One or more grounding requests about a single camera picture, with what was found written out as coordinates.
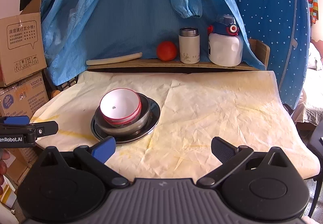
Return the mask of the left hand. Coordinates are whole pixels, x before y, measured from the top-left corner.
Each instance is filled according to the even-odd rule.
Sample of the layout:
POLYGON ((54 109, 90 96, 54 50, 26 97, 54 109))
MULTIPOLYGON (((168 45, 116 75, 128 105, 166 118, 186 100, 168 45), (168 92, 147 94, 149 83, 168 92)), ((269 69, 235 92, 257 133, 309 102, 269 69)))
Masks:
POLYGON ((4 175, 7 172, 7 165, 5 161, 8 160, 9 158, 10 158, 10 154, 6 150, 3 150, 1 160, 0 160, 0 194, 3 194, 2 185, 4 183, 4 175))

